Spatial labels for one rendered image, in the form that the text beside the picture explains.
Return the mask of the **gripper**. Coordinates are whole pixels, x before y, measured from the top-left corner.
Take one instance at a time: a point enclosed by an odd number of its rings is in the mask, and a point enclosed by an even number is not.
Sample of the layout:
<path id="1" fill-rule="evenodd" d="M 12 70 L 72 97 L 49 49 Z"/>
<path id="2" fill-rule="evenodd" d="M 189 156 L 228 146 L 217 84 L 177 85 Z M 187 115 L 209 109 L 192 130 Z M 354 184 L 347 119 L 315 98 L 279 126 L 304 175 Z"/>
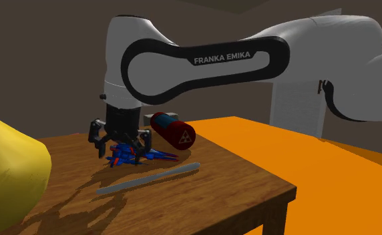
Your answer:
<path id="1" fill-rule="evenodd" d="M 90 123 L 88 142 L 93 143 L 98 150 L 98 158 L 103 158 L 106 153 L 106 143 L 111 140 L 113 133 L 115 138 L 122 138 L 127 134 L 135 138 L 130 143 L 134 164 L 140 164 L 140 159 L 152 148 L 152 132 L 150 129 L 139 130 L 141 107 L 133 109 L 116 108 L 110 104 L 106 105 L 106 122 L 95 119 Z M 99 132 L 105 126 L 106 135 L 100 137 Z"/>

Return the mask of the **blue and red toy spaceship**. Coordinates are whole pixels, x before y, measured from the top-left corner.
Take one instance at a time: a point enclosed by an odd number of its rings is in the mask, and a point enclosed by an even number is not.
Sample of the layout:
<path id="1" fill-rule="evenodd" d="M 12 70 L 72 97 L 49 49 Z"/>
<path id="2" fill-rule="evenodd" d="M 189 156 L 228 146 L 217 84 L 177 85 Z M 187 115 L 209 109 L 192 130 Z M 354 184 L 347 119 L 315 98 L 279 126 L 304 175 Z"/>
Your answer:
<path id="1" fill-rule="evenodd" d="M 112 155 L 106 157 L 108 160 L 108 164 L 110 167 L 120 166 L 122 164 L 143 164 L 140 160 L 136 162 L 136 151 L 133 147 L 127 144 L 117 144 L 115 146 L 110 146 L 110 150 L 112 151 Z M 178 156 L 175 154 L 170 154 L 166 152 L 161 152 L 158 150 L 151 149 L 149 152 L 146 152 L 141 158 L 146 160 L 164 160 L 164 161 L 172 161 L 177 162 Z"/>

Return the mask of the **long grey rod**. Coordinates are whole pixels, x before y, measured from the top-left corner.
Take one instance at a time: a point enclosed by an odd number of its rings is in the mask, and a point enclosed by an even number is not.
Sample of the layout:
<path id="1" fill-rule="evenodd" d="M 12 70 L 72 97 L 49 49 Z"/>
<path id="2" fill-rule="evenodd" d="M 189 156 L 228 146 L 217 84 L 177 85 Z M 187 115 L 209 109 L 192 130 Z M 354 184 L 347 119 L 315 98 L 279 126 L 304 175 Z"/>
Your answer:
<path id="1" fill-rule="evenodd" d="M 200 167 L 200 163 L 199 162 L 194 162 L 194 163 L 191 163 L 191 164 L 186 164 L 186 165 L 180 166 L 178 168 L 175 168 L 173 170 L 168 170 L 168 171 L 165 171 L 165 172 L 161 172 L 161 173 L 158 173 L 158 174 L 146 176 L 146 177 L 143 177 L 143 178 L 137 178 L 135 180 L 130 180 L 130 181 L 127 181 L 127 182 L 122 182 L 122 183 L 119 183 L 119 184 L 116 184 L 116 185 L 113 185 L 113 186 L 107 186 L 105 188 L 99 188 L 99 189 L 96 190 L 96 194 L 110 194 L 110 193 L 116 192 L 118 190 L 124 190 L 124 189 L 127 189 L 127 188 L 136 187 L 136 186 L 139 186 L 139 185 L 142 185 L 142 184 L 147 184 L 149 182 L 152 182 L 152 181 L 157 180 L 159 178 L 163 178 L 165 176 L 171 176 L 171 175 L 174 175 L 174 174 L 182 174 L 182 173 L 185 173 L 185 172 L 190 172 L 190 171 L 193 171 L 193 170 L 197 170 L 199 167 Z"/>

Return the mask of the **red cylinder with blue band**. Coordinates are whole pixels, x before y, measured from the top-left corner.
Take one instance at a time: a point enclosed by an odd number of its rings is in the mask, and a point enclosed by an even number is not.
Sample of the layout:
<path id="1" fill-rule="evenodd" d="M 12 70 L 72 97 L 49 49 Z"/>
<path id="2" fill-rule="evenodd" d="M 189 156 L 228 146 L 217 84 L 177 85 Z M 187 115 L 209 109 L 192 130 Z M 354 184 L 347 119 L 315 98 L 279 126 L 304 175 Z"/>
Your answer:
<path id="1" fill-rule="evenodd" d="M 187 150 L 195 142 L 196 132 L 194 128 L 166 113 L 155 113 L 150 119 L 150 125 L 155 132 L 177 150 Z"/>

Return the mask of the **small grey box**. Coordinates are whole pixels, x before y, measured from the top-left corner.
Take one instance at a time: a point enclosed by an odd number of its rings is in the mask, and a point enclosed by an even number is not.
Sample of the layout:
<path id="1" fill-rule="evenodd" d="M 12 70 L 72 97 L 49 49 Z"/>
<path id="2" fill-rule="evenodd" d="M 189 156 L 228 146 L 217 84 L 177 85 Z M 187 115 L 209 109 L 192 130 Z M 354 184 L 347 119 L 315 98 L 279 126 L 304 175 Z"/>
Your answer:
<path id="1" fill-rule="evenodd" d="M 162 128 L 166 129 L 172 122 L 178 121 L 178 114 L 176 113 L 153 113 L 153 114 L 146 114 L 143 116 L 143 124 L 144 126 L 150 126 L 151 125 L 151 119 L 155 116 L 155 122 Z"/>

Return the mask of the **brown wooden table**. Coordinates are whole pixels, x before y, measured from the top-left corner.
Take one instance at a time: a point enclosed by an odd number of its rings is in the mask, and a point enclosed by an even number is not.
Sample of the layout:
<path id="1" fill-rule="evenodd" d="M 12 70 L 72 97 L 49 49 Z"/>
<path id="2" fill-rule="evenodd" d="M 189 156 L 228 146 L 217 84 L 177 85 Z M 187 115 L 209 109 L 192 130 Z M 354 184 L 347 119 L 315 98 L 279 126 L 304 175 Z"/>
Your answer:
<path id="1" fill-rule="evenodd" d="M 296 187 L 224 148 L 197 138 L 178 161 L 110 168 L 83 134 L 45 138 L 48 187 L 27 217 L 0 235 L 283 235 Z M 96 194 L 99 188 L 199 162 L 197 170 Z"/>

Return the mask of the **large yellow rounded object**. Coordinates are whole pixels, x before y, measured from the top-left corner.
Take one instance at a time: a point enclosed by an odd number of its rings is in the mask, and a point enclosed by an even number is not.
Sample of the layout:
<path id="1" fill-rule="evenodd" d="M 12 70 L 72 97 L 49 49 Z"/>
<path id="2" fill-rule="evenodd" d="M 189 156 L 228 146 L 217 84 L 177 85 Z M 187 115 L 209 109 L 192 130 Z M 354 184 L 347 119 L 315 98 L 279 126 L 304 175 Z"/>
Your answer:
<path id="1" fill-rule="evenodd" d="M 0 120 L 0 232 L 34 208 L 50 173 L 46 146 Z"/>

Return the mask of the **white door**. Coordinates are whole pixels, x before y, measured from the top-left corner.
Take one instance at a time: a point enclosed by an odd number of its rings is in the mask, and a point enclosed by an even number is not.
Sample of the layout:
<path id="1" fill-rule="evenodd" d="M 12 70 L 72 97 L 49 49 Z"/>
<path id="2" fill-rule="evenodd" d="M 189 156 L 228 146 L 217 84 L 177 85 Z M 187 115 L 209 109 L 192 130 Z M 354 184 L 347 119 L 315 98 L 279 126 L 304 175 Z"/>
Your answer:
<path id="1" fill-rule="evenodd" d="M 321 83 L 321 60 L 314 56 L 306 70 L 307 80 L 274 83 L 270 105 L 269 124 L 274 127 L 319 138 L 322 136 L 326 112 Z"/>

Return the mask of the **orange flat-topped furniture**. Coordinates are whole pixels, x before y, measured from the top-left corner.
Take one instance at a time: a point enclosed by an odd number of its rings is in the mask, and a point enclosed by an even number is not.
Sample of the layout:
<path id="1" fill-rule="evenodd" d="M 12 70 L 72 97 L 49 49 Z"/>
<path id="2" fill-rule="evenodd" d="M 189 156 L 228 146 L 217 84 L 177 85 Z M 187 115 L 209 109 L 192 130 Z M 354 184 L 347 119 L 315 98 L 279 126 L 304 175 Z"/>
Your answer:
<path id="1" fill-rule="evenodd" d="M 285 235 L 382 235 L 382 154 L 240 117 L 190 125 L 297 187 Z"/>

